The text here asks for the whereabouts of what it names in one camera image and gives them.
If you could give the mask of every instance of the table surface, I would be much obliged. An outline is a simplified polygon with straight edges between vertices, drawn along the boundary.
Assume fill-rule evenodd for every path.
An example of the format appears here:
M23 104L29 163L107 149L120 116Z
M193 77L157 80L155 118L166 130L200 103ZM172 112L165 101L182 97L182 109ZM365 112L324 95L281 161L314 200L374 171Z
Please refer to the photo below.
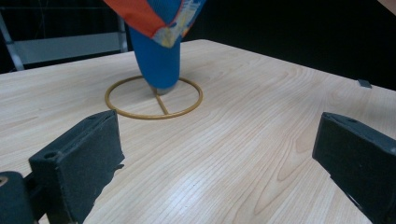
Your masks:
M0 170L29 174L29 157L139 75L133 52L1 75ZM311 154L324 111L396 138L395 91L207 40L182 44L181 76L203 102L175 119L119 116L125 166L85 223L370 223ZM196 95L177 83L163 101L176 111ZM144 81L110 99L161 112Z

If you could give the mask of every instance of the black background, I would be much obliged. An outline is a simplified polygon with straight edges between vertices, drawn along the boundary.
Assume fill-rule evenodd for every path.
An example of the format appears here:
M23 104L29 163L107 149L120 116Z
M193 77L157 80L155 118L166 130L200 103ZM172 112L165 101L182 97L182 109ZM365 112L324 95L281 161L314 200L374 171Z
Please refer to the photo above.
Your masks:
M116 15L102 1L1 5L14 40L117 31ZM20 6L42 8L9 9ZM185 40L199 38L396 90L396 16L375 0L207 0ZM0 73L13 70L4 40L0 62Z

